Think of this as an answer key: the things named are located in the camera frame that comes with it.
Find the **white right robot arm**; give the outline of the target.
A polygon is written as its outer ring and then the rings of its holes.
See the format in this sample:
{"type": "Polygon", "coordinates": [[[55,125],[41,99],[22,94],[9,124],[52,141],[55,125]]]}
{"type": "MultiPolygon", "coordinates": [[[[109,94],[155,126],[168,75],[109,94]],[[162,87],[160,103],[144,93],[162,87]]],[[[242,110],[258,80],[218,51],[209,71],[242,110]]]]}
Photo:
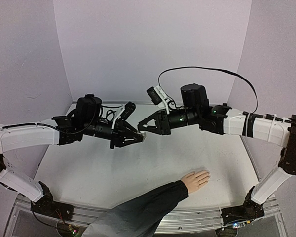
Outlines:
{"type": "Polygon", "coordinates": [[[281,150],[276,166],[251,190],[251,202],[262,205],[285,181],[296,175],[296,115],[286,118],[249,113],[227,104],[210,106],[205,87],[197,84],[181,87],[181,108],[170,108],[173,100],[160,86],[147,89],[147,94],[159,110],[138,123],[140,131],[170,135],[173,129],[198,125],[202,131],[239,135],[281,150]]]}

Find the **dark sleeved forearm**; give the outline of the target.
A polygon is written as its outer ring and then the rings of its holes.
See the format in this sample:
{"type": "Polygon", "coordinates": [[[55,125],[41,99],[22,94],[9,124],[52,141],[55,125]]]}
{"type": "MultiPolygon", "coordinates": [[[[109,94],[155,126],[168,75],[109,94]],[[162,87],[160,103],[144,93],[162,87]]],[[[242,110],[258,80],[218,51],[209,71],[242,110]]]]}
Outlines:
{"type": "Polygon", "coordinates": [[[182,181],[171,182],[101,214],[83,237],[151,237],[165,215],[188,198],[182,181]]]}

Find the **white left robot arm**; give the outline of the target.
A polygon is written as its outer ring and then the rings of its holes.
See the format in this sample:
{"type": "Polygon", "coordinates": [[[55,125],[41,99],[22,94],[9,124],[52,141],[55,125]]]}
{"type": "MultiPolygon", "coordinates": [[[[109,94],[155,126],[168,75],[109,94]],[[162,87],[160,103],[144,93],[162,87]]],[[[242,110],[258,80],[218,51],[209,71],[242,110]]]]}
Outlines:
{"type": "Polygon", "coordinates": [[[16,171],[4,153],[40,145],[68,145],[82,141],[84,136],[108,140],[111,149],[141,143],[145,133],[127,121],[135,108],[132,102],[118,106],[113,119],[108,120],[102,116],[102,100],[87,94],[65,116],[54,116],[43,122],[0,125],[0,183],[37,203],[45,215],[55,214],[57,205],[49,188],[16,171]]]}

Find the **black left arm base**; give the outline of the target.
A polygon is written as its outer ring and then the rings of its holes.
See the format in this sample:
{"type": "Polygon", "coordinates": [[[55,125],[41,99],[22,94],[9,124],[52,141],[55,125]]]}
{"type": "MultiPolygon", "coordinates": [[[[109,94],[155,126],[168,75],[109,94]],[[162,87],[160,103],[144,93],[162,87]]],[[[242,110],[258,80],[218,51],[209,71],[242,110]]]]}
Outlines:
{"type": "Polygon", "coordinates": [[[42,188],[43,196],[38,201],[31,203],[31,210],[34,213],[70,221],[73,216],[74,206],[55,201],[50,189],[43,182],[39,181],[38,183],[42,188]]]}

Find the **mannequin hand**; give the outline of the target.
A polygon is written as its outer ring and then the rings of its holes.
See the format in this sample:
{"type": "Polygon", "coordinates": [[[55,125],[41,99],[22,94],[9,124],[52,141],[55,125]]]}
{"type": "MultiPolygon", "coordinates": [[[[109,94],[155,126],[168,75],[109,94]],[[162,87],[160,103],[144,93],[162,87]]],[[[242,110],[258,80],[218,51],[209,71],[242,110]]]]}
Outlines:
{"type": "Polygon", "coordinates": [[[194,193],[204,187],[210,180],[208,170],[194,171],[181,178],[181,181],[187,187],[188,193],[194,193]]]}

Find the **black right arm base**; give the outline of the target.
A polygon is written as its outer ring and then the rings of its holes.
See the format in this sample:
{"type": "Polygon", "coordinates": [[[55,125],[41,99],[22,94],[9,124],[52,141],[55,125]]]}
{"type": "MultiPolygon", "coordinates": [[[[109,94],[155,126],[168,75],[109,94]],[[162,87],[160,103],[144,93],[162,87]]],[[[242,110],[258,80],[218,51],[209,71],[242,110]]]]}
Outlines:
{"type": "Polygon", "coordinates": [[[221,213],[224,226],[253,221],[263,216],[263,204],[252,201],[250,197],[246,198],[242,205],[223,208],[221,213]]]}

